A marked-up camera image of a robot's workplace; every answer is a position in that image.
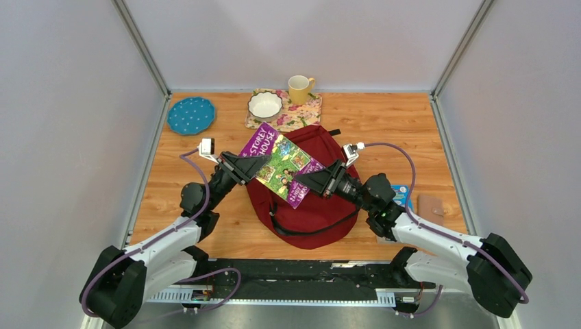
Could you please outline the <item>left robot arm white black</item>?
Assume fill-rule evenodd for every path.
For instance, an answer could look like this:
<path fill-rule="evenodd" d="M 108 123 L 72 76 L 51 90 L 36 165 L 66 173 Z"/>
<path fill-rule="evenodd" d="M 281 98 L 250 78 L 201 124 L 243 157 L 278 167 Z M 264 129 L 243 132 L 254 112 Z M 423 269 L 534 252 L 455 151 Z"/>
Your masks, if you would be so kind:
<path fill-rule="evenodd" d="M 207 280 L 209 265 L 191 252 L 214 230 L 217 205 L 236 185 L 248 184 L 271 157 L 224 151 L 211 159 L 214 173 L 183 187 L 182 214 L 172 224 L 138 244 L 109 246 L 100 253 L 79 295 L 86 315 L 123 328 L 150 297 L 168 286 Z"/>

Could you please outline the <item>red backpack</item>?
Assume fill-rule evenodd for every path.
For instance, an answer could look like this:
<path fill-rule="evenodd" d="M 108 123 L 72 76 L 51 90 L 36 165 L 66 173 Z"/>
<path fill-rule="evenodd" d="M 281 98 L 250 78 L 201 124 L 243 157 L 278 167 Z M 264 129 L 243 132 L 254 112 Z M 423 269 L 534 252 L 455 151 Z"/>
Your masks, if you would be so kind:
<path fill-rule="evenodd" d="M 335 160 L 345 160 L 341 146 L 334 140 L 334 135 L 340 132 L 329 132 L 320 125 L 309 125 L 287 132 L 285 137 L 328 166 Z M 316 249 L 337 242 L 357 222 L 359 209 L 336 195 L 323 199 L 309 192 L 294 209 L 256 179 L 246 187 L 262 224 L 278 238 L 298 248 Z"/>

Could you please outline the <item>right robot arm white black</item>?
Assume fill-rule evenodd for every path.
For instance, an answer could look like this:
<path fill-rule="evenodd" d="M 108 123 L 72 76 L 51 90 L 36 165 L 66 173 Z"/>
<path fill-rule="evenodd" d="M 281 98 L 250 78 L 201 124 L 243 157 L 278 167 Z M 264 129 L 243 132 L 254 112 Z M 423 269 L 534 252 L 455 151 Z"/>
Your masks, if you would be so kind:
<path fill-rule="evenodd" d="M 367 224 L 378 236 L 405 243 L 403 260 L 391 267 L 392 281 L 408 287 L 433 282 L 469 294 L 488 312 L 509 318 L 527 304 L 532 273 L 502 236 L 461 234 L 415 216 L 394 202 L 395 192 L 384 173 L 361 182 L 336 161 L 295 180 L 320 197 L 339 196 L 368 214 Z"/>

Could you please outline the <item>blue comic book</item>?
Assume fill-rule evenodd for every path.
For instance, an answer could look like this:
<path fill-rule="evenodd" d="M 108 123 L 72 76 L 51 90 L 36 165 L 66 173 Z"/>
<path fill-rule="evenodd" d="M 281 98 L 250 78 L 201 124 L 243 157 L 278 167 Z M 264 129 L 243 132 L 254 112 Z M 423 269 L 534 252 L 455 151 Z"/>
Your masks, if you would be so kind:
<path fill-rule="evenodd" d="M 392 185 L 391 188 L 394 190 L 395 192 L 395 197 L 393 199 L 393 201 L 399 205 L 399 206 L 404 206 L 404 202 L 406 201 L 406 198 L 409 196 L 409 186 L 408 185 L 402 185 L 402 184 L 395 184 Z M 376 241 L 378 244 L 394 244 L 394 241 L 391 241 L 389 239 L 387 239 L 386 237 L 376 237 Z"/>

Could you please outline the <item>purple treehouse book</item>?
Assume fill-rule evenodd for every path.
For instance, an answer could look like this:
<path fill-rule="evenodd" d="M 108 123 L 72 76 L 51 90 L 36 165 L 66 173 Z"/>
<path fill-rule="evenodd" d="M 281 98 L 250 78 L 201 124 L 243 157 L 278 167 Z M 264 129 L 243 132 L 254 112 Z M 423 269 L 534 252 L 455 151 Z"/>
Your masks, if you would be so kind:
<path fill-rule="evenodd" d="M 295 180 L 298 174 L 324 168 L 318 160 L 266 122 L 261 123 L 240 152 L 242 157 L 269 156 L 256 179 L 296 209 L 309 188 Z"/>

